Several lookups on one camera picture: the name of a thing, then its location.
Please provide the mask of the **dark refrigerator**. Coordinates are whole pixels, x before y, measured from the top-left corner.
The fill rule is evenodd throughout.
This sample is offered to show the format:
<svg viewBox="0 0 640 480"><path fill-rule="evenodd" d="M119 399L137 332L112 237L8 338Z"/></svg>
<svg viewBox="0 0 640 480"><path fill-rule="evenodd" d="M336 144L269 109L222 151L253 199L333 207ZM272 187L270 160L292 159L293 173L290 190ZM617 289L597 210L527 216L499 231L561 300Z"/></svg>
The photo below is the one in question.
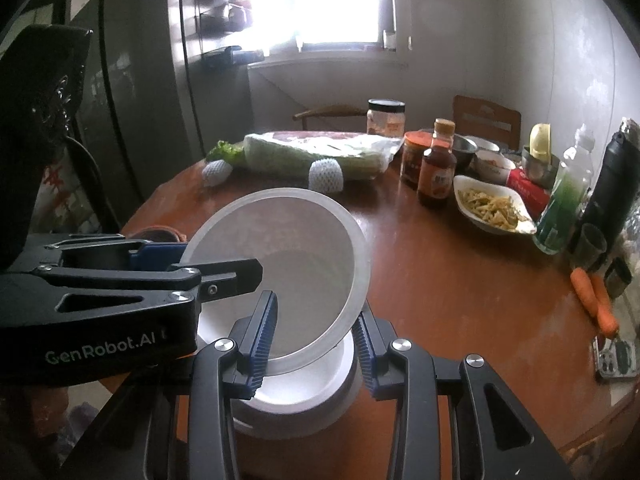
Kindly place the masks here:
<svg viewBox="0 0 640 480"><path fill-rule="evenodd" d="M218 142L253 129L246 0L72 0L70 21L93 32L80 138L119 224Z"/></svg>

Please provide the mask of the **red chili sauce jar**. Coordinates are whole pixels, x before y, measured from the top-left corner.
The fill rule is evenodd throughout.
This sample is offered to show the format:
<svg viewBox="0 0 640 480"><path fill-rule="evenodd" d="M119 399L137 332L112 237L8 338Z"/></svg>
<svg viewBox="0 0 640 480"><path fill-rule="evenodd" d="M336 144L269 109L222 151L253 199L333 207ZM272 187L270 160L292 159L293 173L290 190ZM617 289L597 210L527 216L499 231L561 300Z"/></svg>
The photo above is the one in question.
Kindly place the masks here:
<svg viewBox="0 0 640 480"><path fill-rule="evenodd" d="M404 135L400 162L400 180L412 188L418 186L422 157L431 146L432 134L428 130L408 131Z"/></svg>

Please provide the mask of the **wrapped napa cabbage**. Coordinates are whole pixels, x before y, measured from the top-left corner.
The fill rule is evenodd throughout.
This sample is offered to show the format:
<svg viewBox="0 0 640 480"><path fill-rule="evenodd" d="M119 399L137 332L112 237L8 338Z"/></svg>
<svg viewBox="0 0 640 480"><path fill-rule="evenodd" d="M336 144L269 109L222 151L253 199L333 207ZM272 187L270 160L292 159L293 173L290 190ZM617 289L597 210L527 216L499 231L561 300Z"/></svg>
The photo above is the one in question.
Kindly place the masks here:
<svg viewBox="0 0 640 480"><path fill-rule="evenodd" d="M346 181L371 180L386 171L401 138L341 131L275 131L247 134L247 167L262 174L303 179L313 162L335 159Z"/></svg>

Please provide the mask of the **dark metal bowl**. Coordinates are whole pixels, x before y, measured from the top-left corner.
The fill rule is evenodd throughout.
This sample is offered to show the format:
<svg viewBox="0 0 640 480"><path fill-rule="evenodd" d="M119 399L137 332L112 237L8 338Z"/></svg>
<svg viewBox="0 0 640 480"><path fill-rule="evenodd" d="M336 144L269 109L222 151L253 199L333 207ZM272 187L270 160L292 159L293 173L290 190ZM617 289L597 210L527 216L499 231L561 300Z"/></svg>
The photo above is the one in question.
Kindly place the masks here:
<svg viewBox="0 0 640 480"><path fill-rule="evenodd" d="M463 174L468 169L472 159L477 152L477 145L474 141L468 139L462 134L454 134L454 142L452 142L452 152L457 159L455 174Z"/></svg>

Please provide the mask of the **green leafy lettuce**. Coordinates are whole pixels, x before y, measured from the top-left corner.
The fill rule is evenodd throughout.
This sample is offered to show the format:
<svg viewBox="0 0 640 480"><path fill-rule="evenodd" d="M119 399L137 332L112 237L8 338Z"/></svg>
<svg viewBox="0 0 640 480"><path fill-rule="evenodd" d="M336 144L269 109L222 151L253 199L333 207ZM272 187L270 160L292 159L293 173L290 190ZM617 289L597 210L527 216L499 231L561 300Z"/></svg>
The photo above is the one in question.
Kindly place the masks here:
<svg viewBox="0 0 640 480"><path fill-rule="evenodd" d="M245 167L246 157L244 153L244 144L230 143L227 141L218 141L217 144L207 153L206 162L216 162L223 160L232 167Z"/></svg>

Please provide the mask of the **white dish with food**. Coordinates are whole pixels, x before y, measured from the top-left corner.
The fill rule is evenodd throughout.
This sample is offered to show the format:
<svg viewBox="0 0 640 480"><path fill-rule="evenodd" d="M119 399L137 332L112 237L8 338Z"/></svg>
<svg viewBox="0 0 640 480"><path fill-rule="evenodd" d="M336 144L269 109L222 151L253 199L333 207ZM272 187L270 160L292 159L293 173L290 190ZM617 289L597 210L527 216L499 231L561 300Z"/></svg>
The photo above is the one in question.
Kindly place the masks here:
<svg viewBox="0 0 640 480"><path fill-rule="evenodd" d="M521 196L505 186L455 176L454 198L460 212L485 232L532 236L537 231Z"/></svg>

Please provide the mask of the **red box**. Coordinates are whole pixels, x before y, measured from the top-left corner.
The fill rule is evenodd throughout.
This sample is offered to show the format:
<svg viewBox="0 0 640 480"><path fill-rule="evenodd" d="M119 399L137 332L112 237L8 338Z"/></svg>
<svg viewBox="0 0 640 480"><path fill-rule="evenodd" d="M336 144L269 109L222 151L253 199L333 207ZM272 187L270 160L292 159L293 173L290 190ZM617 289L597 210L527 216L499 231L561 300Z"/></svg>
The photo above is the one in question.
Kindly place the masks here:
<svg viewBox="0 0 640 480"><path fill-rule="evenodd" d="M530 216L534 221L537 221L549 203L549 192L529 181L522 168L510 171L509 177L506 179L506 186L521 196Z"/></svg>

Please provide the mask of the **left foam-netted fruit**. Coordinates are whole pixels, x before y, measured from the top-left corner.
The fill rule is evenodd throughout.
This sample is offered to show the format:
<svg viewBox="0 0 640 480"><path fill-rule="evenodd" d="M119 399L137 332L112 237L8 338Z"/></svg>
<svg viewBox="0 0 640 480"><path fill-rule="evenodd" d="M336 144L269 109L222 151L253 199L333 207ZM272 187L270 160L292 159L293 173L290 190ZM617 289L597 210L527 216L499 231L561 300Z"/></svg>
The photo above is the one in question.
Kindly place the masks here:
<svg viewBox="0 0 640 480"><path fill-rule="evenodd" d="M203 183L208 188L216 188L228 180L233 167L223 159L208 162L202 170Z"/></svg>

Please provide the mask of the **white bowl red pattern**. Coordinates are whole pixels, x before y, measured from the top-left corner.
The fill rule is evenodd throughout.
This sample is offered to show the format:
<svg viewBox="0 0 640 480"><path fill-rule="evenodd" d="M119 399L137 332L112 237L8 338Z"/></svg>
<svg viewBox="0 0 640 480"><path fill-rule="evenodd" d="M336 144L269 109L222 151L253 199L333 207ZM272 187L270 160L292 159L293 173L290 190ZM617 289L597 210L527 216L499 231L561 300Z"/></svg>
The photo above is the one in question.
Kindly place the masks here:
<svg viewBox="0 0 640 480"><path fill-rule="evenodd" d="M354 325L367 299L371 252L352 214L332 198L303 188L248 194L211 216L181 260L204 263L255 258L254 292L202 303L198 336L212 342L250 315L261 292L278 298L270 376L323 358Z"/></svg>

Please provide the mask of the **red-brown plastic plate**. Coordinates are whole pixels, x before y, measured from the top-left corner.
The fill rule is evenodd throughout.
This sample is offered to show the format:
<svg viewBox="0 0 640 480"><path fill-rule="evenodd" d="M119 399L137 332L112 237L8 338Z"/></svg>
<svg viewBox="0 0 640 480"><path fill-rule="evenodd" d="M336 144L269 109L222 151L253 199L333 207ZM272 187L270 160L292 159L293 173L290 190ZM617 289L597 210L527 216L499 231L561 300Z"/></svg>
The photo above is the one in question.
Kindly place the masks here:
<svg viewBox="0 0 640 480"><path fill-rule="evenodd" d="M172 226L146 226L143 229L127 234L128 238L136 240L149 240L155 243L185 243L186 234Z"/></svg>

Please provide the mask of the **brown sauce bottle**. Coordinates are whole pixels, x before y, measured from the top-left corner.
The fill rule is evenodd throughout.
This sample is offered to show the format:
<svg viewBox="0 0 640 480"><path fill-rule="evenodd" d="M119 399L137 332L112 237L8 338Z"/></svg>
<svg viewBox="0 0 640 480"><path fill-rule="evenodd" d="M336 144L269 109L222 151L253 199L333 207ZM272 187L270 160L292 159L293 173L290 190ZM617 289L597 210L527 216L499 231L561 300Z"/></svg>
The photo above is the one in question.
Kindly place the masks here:
<svg viewBox="0 0 640 480"><path fill-rule="evenodd" d="M452 152L456 124L437 118L434 122L431 145L424 151L419 174L419 202L425 207L436 208L448 200L457 159Z"/></svg>

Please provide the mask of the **right foam-netted fruit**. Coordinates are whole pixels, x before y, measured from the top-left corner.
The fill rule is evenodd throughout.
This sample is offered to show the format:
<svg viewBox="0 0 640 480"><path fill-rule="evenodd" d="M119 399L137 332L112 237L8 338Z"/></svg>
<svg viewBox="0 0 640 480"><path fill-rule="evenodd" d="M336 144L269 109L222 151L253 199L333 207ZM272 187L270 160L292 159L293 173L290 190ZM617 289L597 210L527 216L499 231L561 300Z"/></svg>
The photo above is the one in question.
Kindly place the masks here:
<svg viewBox="0 0 640 480"><path fill-rule="evenodd" d="M308 188L323 194L341 193L344 188L343 170L334 158L313 162L308 172Z"/></svg>

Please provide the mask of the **small dark glass cup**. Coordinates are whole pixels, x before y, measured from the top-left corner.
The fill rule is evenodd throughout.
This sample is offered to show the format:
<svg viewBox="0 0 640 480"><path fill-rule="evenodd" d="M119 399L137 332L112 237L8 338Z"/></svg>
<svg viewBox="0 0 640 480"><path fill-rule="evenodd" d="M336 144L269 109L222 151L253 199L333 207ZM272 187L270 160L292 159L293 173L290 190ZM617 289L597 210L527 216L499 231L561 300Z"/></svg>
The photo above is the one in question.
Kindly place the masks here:
<svg viewBox="0 0 640 480"><path fill-rule="evenodd" d="M575 248L570 255L573 270L589 271L604 255L608 244L600 229L592 223L584 223L579 231Z"/></svg>

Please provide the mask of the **window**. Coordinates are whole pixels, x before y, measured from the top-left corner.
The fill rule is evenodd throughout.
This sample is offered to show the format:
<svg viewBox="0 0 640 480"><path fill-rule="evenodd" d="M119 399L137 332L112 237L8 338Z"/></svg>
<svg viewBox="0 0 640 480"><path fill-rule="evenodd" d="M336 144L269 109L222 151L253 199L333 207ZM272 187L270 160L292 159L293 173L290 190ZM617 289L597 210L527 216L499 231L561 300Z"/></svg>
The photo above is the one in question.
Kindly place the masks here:
<svg viewBox="0 0 640 480"><path fill-rule="evenodd" d="M396 32L396 0L247 0L250 38L276 55L380 50Z"/></svg>

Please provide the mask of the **black thermos flask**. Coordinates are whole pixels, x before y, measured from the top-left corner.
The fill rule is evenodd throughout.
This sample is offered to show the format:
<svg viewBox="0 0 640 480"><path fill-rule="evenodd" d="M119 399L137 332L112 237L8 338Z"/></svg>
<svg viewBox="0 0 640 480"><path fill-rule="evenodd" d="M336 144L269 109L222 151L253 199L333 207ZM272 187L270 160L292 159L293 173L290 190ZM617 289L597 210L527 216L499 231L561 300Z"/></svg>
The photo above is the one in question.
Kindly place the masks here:
<svg viewBox="0 0 640 480"><path fill-rule="evenodd" d="M639 192L639 125L625 119L605 148L596 187L582 221L596 226L612 249Z"/></svg>

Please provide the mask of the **clear jar black lid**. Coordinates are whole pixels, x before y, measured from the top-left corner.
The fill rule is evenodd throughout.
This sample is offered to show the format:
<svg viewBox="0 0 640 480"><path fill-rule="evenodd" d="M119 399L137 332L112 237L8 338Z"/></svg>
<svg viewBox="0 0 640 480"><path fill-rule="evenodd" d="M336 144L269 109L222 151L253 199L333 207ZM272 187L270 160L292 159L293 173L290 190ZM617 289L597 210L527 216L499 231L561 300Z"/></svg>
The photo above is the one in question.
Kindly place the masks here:
<svg viewBox="0 0 640 480"><path fill-rule="evenodd" d="M389 99L370 99L367 110L367 133L389 138L405 134L406 104Z"/></svg>

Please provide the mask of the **small steel bowl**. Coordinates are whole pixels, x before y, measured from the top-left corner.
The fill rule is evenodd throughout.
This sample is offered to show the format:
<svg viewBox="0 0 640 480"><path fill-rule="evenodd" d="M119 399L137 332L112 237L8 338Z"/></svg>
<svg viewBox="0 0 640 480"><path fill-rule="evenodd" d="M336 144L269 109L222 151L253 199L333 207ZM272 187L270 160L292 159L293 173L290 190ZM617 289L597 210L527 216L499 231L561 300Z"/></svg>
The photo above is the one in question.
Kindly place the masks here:
<svg viewBox="0 0 640 480"><path fill-rule="evenodd" d="M560 160L555 155L546 164L530 154L527 146L522 149L522 168L526 178L547 191L553 188L559 164Z"/></svg>

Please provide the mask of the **yellow cup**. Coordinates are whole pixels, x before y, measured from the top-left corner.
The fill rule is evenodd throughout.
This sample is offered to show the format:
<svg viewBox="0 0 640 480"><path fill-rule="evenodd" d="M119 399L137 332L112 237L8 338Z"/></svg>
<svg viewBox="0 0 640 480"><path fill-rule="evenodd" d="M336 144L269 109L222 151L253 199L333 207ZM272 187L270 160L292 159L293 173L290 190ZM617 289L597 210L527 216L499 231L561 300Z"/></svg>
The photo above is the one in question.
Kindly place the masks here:
<svg viewBox="0 0 640 480"><path fill-rule="evenodd" d="M550 164L551 151L551 127L549 124L533 125L529 133L529 154L544 164Z"/></svg>

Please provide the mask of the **orange carrot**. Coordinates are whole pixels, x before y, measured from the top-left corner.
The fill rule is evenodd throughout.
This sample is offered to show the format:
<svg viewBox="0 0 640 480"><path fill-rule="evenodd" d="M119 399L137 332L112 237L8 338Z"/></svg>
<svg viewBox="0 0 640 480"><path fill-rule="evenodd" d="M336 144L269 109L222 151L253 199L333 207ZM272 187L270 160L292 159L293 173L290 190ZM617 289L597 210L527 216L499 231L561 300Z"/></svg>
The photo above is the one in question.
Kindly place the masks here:
<svg viewBox="0 0 640 480"><path fill-rule="evenodd" d="M588 273L583 268L576 268L570 274L570 282L582 306L592 318L595 318L600 304Z"/></svg>
<svg viewBox="0 0 640 480"><path fill-rule="evenodd" d="M598 274L590 274L589 277L594 296L596 296L598 302L597 321L600 330L606 338L614 339L620 332L620 323L613 313L613 307L603 278Z"/></svg>

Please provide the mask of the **foam-netted fruit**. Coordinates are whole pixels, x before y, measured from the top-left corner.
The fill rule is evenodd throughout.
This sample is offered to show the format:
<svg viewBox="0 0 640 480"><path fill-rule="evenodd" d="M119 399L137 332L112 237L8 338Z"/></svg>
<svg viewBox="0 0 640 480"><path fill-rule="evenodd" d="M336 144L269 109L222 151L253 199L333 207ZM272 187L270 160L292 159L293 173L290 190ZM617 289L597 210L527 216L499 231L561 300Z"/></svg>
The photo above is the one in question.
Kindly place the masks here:
<svg viewBox="0 0 640 480"><path fill-rule="evenodd" d="M308 188L323 194L341 193L344 188L343 170L334 158L313 162L308 172Z"/></svg>
<svg viewBox="0 0 640 480"><path fill-rule="evenodd" d="M216 188L228 180L233 167L223 159L208 162L202 170L203 183L208 188Z"/></svg>

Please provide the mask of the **green liquid plastic bottle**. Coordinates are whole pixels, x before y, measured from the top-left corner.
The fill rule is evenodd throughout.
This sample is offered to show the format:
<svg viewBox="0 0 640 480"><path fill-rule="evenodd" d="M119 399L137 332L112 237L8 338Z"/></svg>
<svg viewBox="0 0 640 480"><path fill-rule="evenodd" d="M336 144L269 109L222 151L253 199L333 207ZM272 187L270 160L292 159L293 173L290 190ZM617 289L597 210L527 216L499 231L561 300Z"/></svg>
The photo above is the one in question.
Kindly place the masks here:
<svg viewBox="0 0 640 480"><path fill-rule="evenodd" d="M575 132L574 144L563 153L548 204L533 237L536 247L547 255L562 252L570 239L592 181L591 152L595 145L593 132L582 124Z"/></svg>

